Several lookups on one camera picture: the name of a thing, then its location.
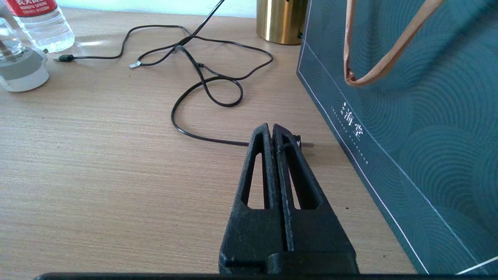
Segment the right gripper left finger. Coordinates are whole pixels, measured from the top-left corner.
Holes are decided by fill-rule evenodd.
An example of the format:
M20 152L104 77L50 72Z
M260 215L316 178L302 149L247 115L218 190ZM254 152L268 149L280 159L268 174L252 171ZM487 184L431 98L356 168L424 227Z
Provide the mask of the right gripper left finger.
M264 208L248 206L256 157L262 156ZM282 201L275 149L267 123L249 141L238 189L219 250L220 273L267 273L268 257L284 250Z

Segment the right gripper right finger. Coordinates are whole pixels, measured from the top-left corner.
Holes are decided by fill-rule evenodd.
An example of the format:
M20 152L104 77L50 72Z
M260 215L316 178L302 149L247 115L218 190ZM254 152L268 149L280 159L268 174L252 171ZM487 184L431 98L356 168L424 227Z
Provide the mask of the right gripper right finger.
M284 251L269 256L269 273L358 273L356 252L294 135L276 124L273 140Z

